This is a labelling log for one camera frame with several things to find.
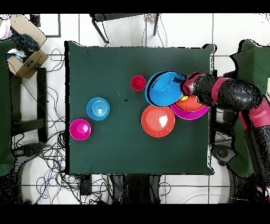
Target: blue bowl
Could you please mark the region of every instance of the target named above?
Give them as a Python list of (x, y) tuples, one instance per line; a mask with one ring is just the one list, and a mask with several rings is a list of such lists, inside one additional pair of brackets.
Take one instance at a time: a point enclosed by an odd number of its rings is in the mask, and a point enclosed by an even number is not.
[(103, 120), (109, 114), (110, 106), (105, 99), (95, 97), (88, 102), (86, 112), (93, 120)]
[(173, 81), (174, 78), (186, 79), (183, 74), (172, 71), (159, 72), (151, 76), (144, 92), (147, 102), (159, 107), (167, 107), (177, 102), (183, 94), (179, 83)]

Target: orange plate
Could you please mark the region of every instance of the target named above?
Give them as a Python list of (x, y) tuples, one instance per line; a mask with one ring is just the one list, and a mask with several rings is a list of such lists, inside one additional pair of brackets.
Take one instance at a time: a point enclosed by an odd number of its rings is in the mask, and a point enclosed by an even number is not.
[(205, 105), (198, 103), (196, 96), (190, 96), (186, 100), (179, 100), (175, 104), (178, 108), (189, 112), (198, 111), (205, 107)]
[(175, 125), (175, 115), (169, 107), (148, 106), (141, 116), (143, 130), (153, 137), (168, 135)]

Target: plate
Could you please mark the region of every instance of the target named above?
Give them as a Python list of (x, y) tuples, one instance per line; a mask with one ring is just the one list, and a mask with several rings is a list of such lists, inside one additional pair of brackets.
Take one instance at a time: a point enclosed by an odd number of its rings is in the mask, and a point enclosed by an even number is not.
[(88, 102), (86, 112), (93, 120), (103, 120), (109, 114), (110, 106), (105, 99), (95, 97)]
[(172, 111), (180, 118), (185, 119), (185, 120), (195, 120), (203, 116), (207, 111), (208, 107), (204, 107), (201, 110), (194, 111), (194, 112), (189, 112), (189, 111), (183, 111), (179, 109), (175, 104), (170, 106)]
[(76, 119), (70, 124), (70, 135), (76, 140), (85, 140), (90, 133), (90, 124), (84, 119)]
[(198, 102), (196, 96), (187, 97), (185, 100), (180, 99), (175, 104), (184, 111), (198, 111), (205, 107), (205, 105)]
[(144, 92), (147, 102), (154, 106), (166, 107), (174, 104), (182, 97), (180, 84), (174, 78), (185, 80), (182, 74), (164, 71), (154, 74), (146, 84)]
[(168, 135), (175, 125), (175, 115), (169, 107), (148, 106), (141, 116), (143, 130), (153, 137)]

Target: chair leg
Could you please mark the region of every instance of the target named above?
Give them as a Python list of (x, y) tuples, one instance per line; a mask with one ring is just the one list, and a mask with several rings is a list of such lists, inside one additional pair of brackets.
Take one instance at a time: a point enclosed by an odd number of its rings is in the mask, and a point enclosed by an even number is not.
[(107, 43), (107, 44), (108, 44), (109, 41), (107, 41), (107, 40), (105, 39), (105, 37), (104, 37), (103, 34), (101, 33), (101, 31), (100, 31), (100, 29), (99, 29), (99, 27), (98, 27), (98, 25), (96, 24), (96, 22), (95, 22), (94, 19), (92, 19), (92, 23), (93, 23), (95, 29), (97, 30), (97, 32), (99, 33), (99, 35), (101, 36), (101, 38), (103, 39), (104, 43)]
[(158, 27), (158, 16), (159, 16), (159, 13), (156, 13), (156, 18), (155, 18), (155, 25), (154, 25), (154, 36), (156, 36), (156, 33), (157, 33), (157, 27)]

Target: pink cup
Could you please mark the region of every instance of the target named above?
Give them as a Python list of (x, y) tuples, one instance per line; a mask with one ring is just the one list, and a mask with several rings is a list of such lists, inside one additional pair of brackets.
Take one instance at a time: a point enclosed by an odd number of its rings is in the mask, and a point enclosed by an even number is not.
[(90, 132), (90, 124), (84, 119), (76, 119), (70, 124), (70, 135), (76, 140), (87, 139)]
[(131, 88), (135, 91), (142, 91), (146, 86), (146, 80), (143, 76), (134, 76), (131, 79)]

